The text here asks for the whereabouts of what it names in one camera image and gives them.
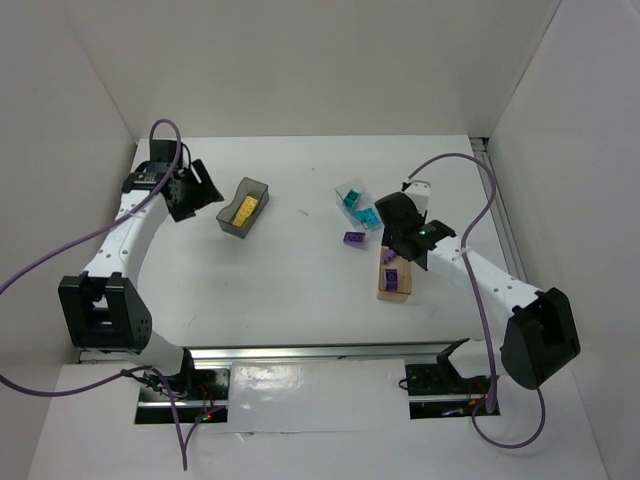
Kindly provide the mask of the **yellow long lego plate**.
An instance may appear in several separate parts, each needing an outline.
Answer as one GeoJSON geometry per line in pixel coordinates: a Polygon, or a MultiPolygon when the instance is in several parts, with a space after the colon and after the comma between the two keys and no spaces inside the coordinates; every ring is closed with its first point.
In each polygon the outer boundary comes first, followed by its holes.
{"type": "Polygon", "coordinates": [[[232,225],[237,228],[242,228],[248,219],[254,214],[258,206],[259,199],[254,196],[247,195],[238,207],[232,219],[232,225]]]}

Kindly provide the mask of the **purple square lego brick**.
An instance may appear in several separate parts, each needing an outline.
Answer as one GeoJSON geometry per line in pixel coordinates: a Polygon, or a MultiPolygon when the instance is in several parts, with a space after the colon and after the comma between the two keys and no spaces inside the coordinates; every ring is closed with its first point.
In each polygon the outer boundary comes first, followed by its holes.
{"type": "Polygon", "coordinates": [[[382,280],[383,290],[388,292],[400,291],[400,273],[396,268],[385,268],[384,278],[382,280]]]}

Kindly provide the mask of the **purple curved lego brick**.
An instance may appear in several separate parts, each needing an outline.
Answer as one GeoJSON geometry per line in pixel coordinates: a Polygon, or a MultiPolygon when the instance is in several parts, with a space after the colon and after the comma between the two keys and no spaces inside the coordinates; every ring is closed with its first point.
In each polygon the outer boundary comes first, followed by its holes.
{"type": "Polygon", "coordinates": [[[364,232],[346,232],[343,236],[343,243],[356,248],[363,248],[366,245],[366,234],[364,232]]]}

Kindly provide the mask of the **clear plastic container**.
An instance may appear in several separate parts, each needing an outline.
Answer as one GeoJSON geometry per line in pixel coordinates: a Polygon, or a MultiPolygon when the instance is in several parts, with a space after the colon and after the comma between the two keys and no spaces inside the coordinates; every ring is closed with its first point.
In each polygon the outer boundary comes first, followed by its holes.
{"type": "Polygon", "coordinates": [[[346,217],[346,219],[348,220],[348,222],[350,223],[350,225],[353,227],[354,230],[359,232],[364,232],[364,233],[371,233],[371,232],[377,232],[382,229],[383,223],[379,217],[377,209],[374,206],[373,199],[371,198],[371,195],[369,194],[369,191],[366,188],[365,184],[361,180],[353,179],[353,180],[347,181],[337,186],[334,189],[334,193],[335,193],[336,205],[338,209],[346,217]],[[343,204],[343,198],[350,189],[354,189],[361,193],[361,198],[358,203],[358,206],[353,210],[348,210],[343,204]],[[353,213],[355,211],[365,210],[368,208],[372,208],[377,213],[380,220],[380,223],[375,225],[373,228],[370,228],[367,224],[360,223],[353,216],[353,213]]]}

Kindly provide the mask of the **teal curved lego brick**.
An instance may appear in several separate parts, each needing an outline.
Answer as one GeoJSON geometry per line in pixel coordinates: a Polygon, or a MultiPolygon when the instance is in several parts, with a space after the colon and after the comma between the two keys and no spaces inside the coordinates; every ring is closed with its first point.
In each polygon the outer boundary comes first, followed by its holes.
{"type": "Polygon", "coordinates": [[[358,206],[361,198],[361,193],[354,189],[350,189],[343,198],[343,204],[348,210],[353,210],[358,206]]]}

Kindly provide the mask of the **purple lego brick with hole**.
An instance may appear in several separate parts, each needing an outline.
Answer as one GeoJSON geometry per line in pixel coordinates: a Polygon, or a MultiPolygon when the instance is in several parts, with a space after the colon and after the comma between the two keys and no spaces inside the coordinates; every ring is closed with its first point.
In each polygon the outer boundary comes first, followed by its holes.
{"type": "Polygon", "coordinates": [[[387,249],[383,254],[383,264],[389,264],[397,257],[397,253],[391,249],[387,249]]]}

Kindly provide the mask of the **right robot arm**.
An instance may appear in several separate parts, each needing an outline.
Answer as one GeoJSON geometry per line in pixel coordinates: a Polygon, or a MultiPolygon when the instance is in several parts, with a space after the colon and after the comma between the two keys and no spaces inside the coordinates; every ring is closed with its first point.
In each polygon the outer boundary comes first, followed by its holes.
{"type": "Polygon", "coordinates": [[[416,263],[472,297],[477,287],[490,341],[461,340],[438,362],[461,378],[508,376],[528,390],[539,388],[580,353],[568,297],[559,289],[544,292],[500,269],[462,245],[438,220],[428,222],[421,205],[428,197],[416,185],[375,202],[384,225],[382,245],[416,263]]]}

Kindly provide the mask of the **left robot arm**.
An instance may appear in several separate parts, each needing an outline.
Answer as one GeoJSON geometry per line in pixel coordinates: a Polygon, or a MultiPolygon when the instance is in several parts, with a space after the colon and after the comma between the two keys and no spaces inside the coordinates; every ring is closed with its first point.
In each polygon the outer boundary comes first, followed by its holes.
{"type": "Polygon", "coordinates": [[[64,277],[58,295],[72,344],[112,354],[166,376],[188,362],[185,348],[157,333],[138,293],[142,264],[166,218],[181,222],[222,201],[203,162],[189,159],[175,140],[153,140],[149,158],[124,180],[116,226],[76,276],[64,277]]]}

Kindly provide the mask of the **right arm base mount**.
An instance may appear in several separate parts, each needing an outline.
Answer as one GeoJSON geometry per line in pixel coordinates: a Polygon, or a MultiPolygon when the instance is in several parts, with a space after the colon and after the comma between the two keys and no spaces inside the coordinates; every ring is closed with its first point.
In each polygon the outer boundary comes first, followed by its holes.
{"type": "Polygon", "coordinates": [[[408,394],[411,419],[498,416],[499,407],[487,412],[484,403],[490,387],[488,376],[461,377],[449,362],[456,348],[468,342],[454,342],[429,362],[405,365],[398,387],[408,394]]]}

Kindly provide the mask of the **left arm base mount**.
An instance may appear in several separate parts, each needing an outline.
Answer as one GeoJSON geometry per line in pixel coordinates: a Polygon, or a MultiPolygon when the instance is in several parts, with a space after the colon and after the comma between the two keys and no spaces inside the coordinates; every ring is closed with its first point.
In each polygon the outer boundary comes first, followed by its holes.
{"type": "MultiPolygon", "coordinates": [[[[136,425],[162,425],[174,422],[169,393],[152,373],[137,375],[141,384],[136,404],[136,425]]],[[[205,424],[228,420],[231,368],[228,365],[192,369],[185,376],[168,377],[181,424],[200,419],[205,424]]]]}

